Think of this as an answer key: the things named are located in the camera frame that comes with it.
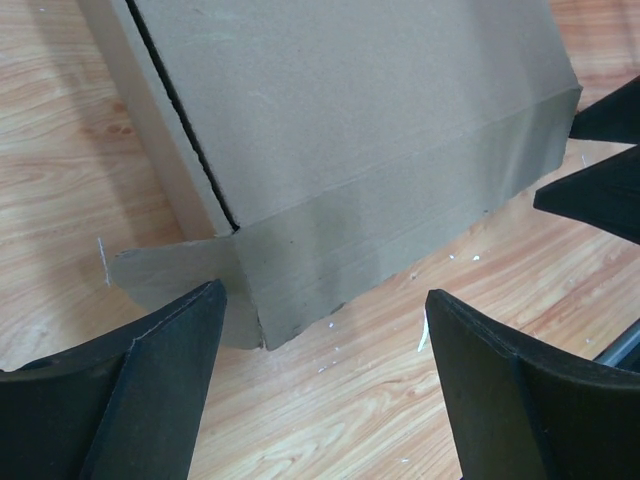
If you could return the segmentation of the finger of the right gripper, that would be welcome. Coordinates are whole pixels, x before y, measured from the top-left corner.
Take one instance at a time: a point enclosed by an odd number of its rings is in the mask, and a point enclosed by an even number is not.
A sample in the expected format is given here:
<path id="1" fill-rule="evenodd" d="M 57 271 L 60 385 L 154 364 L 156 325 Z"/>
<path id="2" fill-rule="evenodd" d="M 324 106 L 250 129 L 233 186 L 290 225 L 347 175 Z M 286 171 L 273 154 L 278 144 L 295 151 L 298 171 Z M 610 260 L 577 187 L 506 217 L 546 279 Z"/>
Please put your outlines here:
<path id="1" fill-rule="evenodd" d="M 569 137 L 614 143 L 639 142 L 639 77 L 578 112 Z"/>
<path id="2" fill-rule="evenodd" d="M 626 240 L 639 238 L 639 147 L 538 189 L 533 207 Z"/>

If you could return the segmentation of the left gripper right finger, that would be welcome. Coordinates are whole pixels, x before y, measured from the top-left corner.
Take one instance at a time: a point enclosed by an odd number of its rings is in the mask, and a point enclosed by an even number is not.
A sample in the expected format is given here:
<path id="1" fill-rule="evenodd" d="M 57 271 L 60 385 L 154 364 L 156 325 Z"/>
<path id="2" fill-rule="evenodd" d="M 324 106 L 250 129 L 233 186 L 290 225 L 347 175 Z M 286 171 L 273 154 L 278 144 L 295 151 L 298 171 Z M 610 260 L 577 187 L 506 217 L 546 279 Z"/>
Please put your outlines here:
<path id="1" fill-rule="evenodd" d="M 638 478 L 638 325 L 588 360 L 444 290 L 425 314 L 463 478 Z"/>

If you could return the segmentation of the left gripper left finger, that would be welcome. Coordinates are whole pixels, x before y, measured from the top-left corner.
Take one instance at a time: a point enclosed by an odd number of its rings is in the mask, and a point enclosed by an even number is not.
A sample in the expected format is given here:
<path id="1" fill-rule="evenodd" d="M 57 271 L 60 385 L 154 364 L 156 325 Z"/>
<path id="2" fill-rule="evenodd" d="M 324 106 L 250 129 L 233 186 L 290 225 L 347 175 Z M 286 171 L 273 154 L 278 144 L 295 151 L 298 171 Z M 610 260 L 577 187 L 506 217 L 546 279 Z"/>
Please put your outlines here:
<path id="1" fill-rule="evenodd" d="M 227 303 L 207 282 L 1 375 L 5 479 L 188 476 Z"/>

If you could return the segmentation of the cardboard box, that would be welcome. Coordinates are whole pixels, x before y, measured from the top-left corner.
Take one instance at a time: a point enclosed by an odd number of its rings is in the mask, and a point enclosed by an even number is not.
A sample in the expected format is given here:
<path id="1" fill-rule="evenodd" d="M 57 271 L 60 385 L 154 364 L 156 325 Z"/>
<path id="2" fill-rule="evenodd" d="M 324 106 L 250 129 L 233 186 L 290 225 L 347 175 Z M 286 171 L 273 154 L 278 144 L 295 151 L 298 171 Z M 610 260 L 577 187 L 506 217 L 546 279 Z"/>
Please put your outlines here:
<path id="1" fill-rule="evenodd" d="M 546 1 L 84 1 L 185 239 L 113 281 L 218 279 L 276 349 L 562 163 L 581 94 Z"/>

